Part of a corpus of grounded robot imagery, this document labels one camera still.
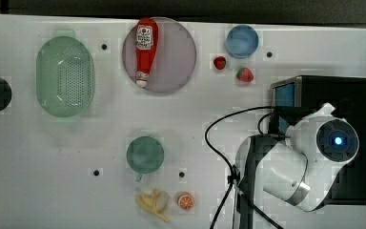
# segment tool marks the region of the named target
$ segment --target blue light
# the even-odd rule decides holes
[[[343,140],[341,139],[341,137],[336,137],[335,138],[335,144],[336,145],[341,145],[341,143],[343,143]]]

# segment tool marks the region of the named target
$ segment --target blue bowl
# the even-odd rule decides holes
[[[228,33],[225,49],[228,54],[237,59],[249,57],[258,46],[258,36],[252,27],[240,25]]]

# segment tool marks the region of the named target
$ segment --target ketchup label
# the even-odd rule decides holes
[[[136,30],[136,47],[140,50],[150,50],[153,45],[153,28],[139,25]]]

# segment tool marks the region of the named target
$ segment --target orange slice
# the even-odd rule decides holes
[[[192,195],[185,193],[180,195],[180,197],[177,199],[177,204],[186,211],[189,211],[194,207],[194,198]]]

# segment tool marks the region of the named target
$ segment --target red strawberry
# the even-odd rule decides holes
[[[248,68],[242,68],[237,72],[236,78],[240,81],[249,83],[254,80],[254,75]]]
[[[224,56],[218,56],[216,59],[213,60],[213,64],[218,70],[223,70],[225,65],[227,64],[227,60]]]

